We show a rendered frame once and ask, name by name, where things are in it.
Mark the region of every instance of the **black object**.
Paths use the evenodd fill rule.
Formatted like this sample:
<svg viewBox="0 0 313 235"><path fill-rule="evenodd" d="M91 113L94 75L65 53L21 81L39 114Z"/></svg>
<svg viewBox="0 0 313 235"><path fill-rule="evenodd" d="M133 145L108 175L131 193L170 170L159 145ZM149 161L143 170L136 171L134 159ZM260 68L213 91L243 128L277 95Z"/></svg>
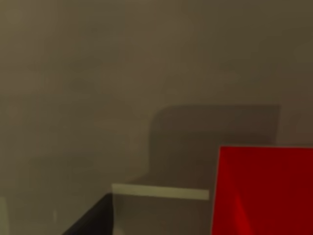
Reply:
<svg viewBox="0 0 313 235"><path fill-rule="evenodd" d="M112 235L113 195L106 194L63 235Z"/></svg>

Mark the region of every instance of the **floor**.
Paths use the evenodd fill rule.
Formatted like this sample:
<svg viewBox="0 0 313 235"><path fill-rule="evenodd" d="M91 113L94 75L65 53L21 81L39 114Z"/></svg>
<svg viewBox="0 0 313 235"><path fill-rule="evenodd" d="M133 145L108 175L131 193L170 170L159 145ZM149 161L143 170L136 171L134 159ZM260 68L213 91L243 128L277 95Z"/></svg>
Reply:
<svg viewBox="0 0 313 235"><path fill-rule="evenodd" d="M61 234L112 183L214 193L220 144L313 144L312 9L0 1L0 218L9 221L0 229ZM212 201L183 210L179 200L134 200L125 208L152 208L126 213L125 234L158 213L167 225L149 224L157 233L209 232Z"/></svg>

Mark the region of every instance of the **beige strip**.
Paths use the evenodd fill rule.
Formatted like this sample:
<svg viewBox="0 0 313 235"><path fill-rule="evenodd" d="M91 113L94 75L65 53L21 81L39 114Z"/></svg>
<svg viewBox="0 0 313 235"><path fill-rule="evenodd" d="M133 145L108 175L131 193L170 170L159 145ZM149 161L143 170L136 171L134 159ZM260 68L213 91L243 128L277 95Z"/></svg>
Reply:
<svg viewBox="0 0 313 235"><path fill-rule="evenodd" d="M204 189L112 184L112 193L133 196L209 200L209 190Z"/></svg>
<svg viewBox="0 0 313 235"><path fill-rule="evenodd" d="M4 197L0 197L0 235L9 235L9 219Z"/></svg>

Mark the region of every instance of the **brown surface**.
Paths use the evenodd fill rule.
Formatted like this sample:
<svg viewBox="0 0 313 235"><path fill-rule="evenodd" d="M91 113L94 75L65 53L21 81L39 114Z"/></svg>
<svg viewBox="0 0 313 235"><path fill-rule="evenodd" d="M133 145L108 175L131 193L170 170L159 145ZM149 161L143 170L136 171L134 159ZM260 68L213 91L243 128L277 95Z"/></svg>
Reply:
<svg viewBox="0 0 313 235"><path fill-rule="evenodd" d="M312 9L0 1L0 196L12 235L56 234L111 182L148 173L151 123L166 107L279 105L276 142L312 143Z"/></svg>

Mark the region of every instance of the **red panel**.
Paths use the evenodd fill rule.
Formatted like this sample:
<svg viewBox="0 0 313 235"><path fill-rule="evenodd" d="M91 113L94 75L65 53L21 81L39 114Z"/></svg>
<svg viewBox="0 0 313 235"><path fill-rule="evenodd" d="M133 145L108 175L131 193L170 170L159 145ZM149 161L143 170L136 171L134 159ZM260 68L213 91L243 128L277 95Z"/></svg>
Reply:
<svg viewBox="0 0 313 235"><path fill-rule="evenodd" d="M313 149L222 147L212 235L313 235Z"/></svg>

